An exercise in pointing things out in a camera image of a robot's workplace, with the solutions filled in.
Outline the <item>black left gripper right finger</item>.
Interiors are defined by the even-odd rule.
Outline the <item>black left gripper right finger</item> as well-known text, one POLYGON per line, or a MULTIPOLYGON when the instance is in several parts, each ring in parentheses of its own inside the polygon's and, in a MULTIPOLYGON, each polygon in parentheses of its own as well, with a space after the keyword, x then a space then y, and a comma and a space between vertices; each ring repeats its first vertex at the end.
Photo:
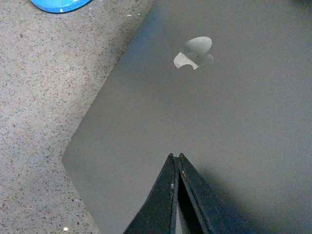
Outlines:
POLYGON ((250 234, 251 229, 222 201, 186 156, 178 157, 183 191, 179 204, 191 233, 250 234))

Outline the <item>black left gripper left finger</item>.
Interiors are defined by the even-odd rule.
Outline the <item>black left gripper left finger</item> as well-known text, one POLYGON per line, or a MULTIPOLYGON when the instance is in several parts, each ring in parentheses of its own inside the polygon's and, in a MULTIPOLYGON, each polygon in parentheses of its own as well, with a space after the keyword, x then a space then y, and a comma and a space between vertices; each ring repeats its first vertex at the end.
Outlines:
POLYGON ((169 154, 146 201, 125 234, 176 232, 176 160, 169 154))

